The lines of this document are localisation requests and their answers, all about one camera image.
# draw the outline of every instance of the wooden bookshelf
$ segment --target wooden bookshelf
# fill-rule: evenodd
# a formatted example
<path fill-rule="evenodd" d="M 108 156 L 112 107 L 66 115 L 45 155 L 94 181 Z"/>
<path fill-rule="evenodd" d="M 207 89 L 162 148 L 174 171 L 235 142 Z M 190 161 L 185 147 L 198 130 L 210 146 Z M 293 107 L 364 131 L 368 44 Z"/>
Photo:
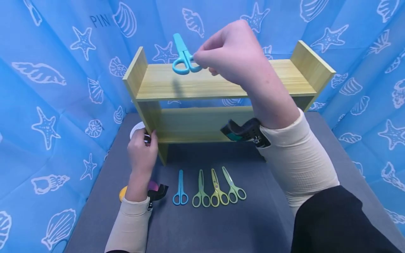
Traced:
<path fill-rule="evenodd" d="M 335 71 L 303 41 L 290 59 L 270 60 L 298 107 L 306 111 Z M 159 101 L 247 98 L 238 85 L 208 70 L 178 75 L 172 64 L 148 65 L 140 47 L 123 81 L 148 132 L 156 129 L 159 157 L 166 164 L 170 143 L 229 141 L 220 129 L 229 119 L 243 124 L 253 117 L 251 106 L 162 109 Z"/>

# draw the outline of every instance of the beige arm sleeve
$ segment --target beige arm sleeve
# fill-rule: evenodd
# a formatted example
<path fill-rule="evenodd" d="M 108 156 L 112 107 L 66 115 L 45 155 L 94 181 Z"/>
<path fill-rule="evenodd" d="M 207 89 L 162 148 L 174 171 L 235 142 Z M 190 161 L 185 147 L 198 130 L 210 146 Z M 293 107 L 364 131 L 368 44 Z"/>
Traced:
<path fill-rule="evenodd" d="M 148 222 L 152 213 L 152 210 L 148 211 L 149 200 L 149 197 L 142 202 L 122 199 L 105 252 L 112 250 L 124 250 L 129 253 L 145 252 Z"/>
<path fill-rule="evenodd" d="M 260 127 L 271 145 L 258 149 L 271 166 L 271 171 L 294 213 L 314 194 L 339 185 L 335 168 L 304 113 L 283 129 Z"/>

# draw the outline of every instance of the blue curtain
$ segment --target blue curtain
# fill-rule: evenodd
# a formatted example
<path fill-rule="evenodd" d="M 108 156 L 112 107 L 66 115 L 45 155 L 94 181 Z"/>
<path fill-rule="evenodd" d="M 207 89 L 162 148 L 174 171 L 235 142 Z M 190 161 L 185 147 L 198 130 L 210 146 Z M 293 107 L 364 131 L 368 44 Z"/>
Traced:
<path fill-rule="evenodd" d="M 249 22 L 269 59 L 289 58 L 302 39 L 336 69 L 311 110 L 405 233 L 403 2 L 2 1 L 0 251 L 63 251 L 123 118 L 135 111 L 121 79 L 139 46 L 150 64 L 171 63 L 174 33 L 194 52 L 236 19 Z"/>

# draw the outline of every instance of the green scissors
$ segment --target green scissors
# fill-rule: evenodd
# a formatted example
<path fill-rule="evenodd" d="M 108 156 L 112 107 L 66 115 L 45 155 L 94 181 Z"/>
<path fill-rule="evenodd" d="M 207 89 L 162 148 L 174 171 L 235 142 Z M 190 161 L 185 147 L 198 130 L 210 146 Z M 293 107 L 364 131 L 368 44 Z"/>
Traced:
<path fill-rule="evenodd" d="M 224 166 L 222 166 L 222 172 L 224 173 L 225 179 L 226 179 L 226 181 L 228 182 L 229 187 L 230 187 L 229 193 L 228 193 L 229 201 L 230 201 L 232 204 L 235 204 L 236 202 L 238 202 L 238 198 L 240 198 L 241 200 L 245 200 L 245 199 L 246 199 L 246 192 L 245 192 L 245 190 L 242 189 L 242 188 L 236 187 L 236 186 L 234 185 L 234 183 L 233 183 L 233 181 L 232 181 L 232 178 L 230 177 L 228 171 L 226 170 L 226 168 L 225 168 Z M 242 191 L 244 197 L 241 197 L 241 195 L 239 194 L 239 191 Z M 231 199 L 231 197 L 230 197 L 231 194 L 233 194 L 233 195 L 235 196 L 235 201 L 232 201 L 232 199 Z"/>
<path fill-rule="evenodd" d="M 214 184 L 214 193 L 211 196 L 211 205 L 213 207 L 217 207 L 221 204 L 223 204 L 224 206 L 229 204 L 229 197 L 226 193 L 224 193 L 223 191 L 221 191 L 220 189 L 220 183 L 218 182 L 218 177 L 217 177 L 217 173 L 215 173 L 214 169 L 211 169 L 211 176 L 212 176 L 212 184 Z M 226 198 L 226 202 L 224 202 L 222 200 L 222 196 L 225 196 Z M 217 198 L 217 204 L 214 205 L 214 201 L 213 199 Z"/>
<path fill-rule="evenodd" d="M 194 199 L 195 198 L 198 198 L 198 204 L 197 205 L 194 205 Z M 208 204 L 206 205 L 205 203 L 204 203 L 204 199 L 205 198 L 208 198 Z M 211 199 L 209 198 L 209 196 L 204 192 L 204 172 L 203 172 L 203 170 L 200 170 L 200 173 L 198 174 L 198 192 L 197 192 L 197 194 L 193 197 L 193 206 L 195 207 L 195 208 L 197 208 L 197 207 L 199 207 L 200 205 L 201 205 L 201 202 L 202 202 L 202 205 L 204 206 L 204 207 L 209 207 L 209 205 L 211 205 Z"/>

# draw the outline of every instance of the gray tabletop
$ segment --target gray tabletop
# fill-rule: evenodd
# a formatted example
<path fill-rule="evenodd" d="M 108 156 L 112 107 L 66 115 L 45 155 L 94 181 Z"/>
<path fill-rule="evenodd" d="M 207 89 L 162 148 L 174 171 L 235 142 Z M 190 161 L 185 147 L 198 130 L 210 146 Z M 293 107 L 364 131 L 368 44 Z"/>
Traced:
<path fill-rule="evenodd" d="M 338 173 L 340 182 L 360 198 L 371 222 L 400 250 L 405 241 L 382 205 L 354 167 L 318 113 L 307 119 Z M 130 165 L 126 146 L 137 114 L 125 117 L 97 178 L 65 253 L 103 252 L 120 202 L 118 193 L 127 185 Z M 221 167 L 247 193 L 244 201 L 217 208 L 194 208 L 198 172 L 204 171 L 205 192 L 213 193 L 211 168 L 220 188 L 229 191 Z M 175 206 L 179 170 L 184 171 L 184 191 L 189 202 Z M 168 164 L 157 162 L 152 180 L 169 186 L 167 196 L 154 203 L 149 224 L 147 252 L 289 252 L 294 226 L 284 194 L 253 143 L 194 143 L 169 146 Z"/>

